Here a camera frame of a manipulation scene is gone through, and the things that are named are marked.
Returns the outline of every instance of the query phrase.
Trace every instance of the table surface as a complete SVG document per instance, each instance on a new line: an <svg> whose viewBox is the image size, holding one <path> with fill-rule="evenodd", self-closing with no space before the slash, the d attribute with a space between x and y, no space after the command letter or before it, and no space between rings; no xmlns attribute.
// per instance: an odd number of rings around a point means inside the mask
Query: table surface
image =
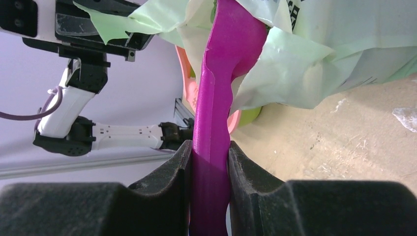
<svg viewBox="0 0 417 236"><path fill-rule="evenodd" d="M414 109L417 128L417 75L333 95L313 110L267 105L232 139L282 180L392 180L417 194L417 133L395 108Z"/></svg>

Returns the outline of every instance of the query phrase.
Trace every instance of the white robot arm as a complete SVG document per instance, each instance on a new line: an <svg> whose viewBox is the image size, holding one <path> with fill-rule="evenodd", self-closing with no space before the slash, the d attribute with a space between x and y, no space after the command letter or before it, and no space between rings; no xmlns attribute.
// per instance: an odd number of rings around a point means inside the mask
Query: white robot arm
<svg viewBox="0 0 417 236"><path fill-rule="evenodd" d="M139 5L124 0L74 0L89 8L118 15L129 15ZM79 114L107 83L106 54L134 61L152 35L131 33L129 39L112 40L104 45L89 16L73 0L9 0L0 3L0 31L18 34L33 48L69 58L59 87L60 106L36 123L33 144L68 156L114 147L150 147L176 150L192 139L193 120L185 129L170 122L149 126L114 126L94 123ZM58 102L54 96L45 107Z"/></svg>

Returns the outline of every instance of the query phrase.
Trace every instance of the plastic bag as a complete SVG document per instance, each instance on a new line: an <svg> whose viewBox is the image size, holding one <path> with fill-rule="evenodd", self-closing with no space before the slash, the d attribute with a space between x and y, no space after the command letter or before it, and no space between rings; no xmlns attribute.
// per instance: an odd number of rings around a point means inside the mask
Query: plastic bag
<svg viewBox="0 0 417 236"><path fill-rule="evenodd" d="M231 114L275 102L312 109L332 94L417 72L416 0L236 1L272 29L255 66L232 84ZM199 83L213 7L213 0L148 0L129 18L83 10L105 42L129 31L183 47Z"/></svg>
<svg viewBox="0 0 417 236"><path fill-rule="evenodd" d="M232 105L314 108L327 96L417 71L415 0L237 0L274 26Z"/></svg>
<svg viewBox="0 0 417 236"><path fill-rule="evenodd" d="M158 34L185 49L200 82L201 63L212 28L213 0L148 0L128 17L104 14L74 3L90 15L103 42L129 38L126 32Z"/></svg>

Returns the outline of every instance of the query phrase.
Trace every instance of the magenta plastic object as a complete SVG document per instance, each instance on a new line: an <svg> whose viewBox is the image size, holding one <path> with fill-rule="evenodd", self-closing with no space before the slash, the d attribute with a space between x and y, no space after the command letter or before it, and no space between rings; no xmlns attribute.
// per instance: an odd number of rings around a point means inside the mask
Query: magenta plastic object
<svg viewBox="0 0 417 236"><path fill-rule="evenodd" d="M230 199L227 118L232 81L257 61L267 38L265 24L235 0L217 0L202 63L193 137L191 236L226 236Z"/></svg>

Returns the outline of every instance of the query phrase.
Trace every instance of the screw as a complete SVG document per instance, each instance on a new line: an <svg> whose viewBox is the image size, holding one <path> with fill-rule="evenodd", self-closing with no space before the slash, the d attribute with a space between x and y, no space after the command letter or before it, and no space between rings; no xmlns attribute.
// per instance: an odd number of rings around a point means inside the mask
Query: screw
<svg viewBox="0 0 417 236"><path fill-rule="evenodd" d="M15 1L14 2L14 6L18 9L18 10L23 10L23 3L21 1Z"/></svg>
<svg viewBox="0 0 417 236"><path fill-rule="evenodd" d="M16 20L14 20L14 25L21 28L21 27L23 27L23 21L21 21L19 19L16 19Z"/></svg>

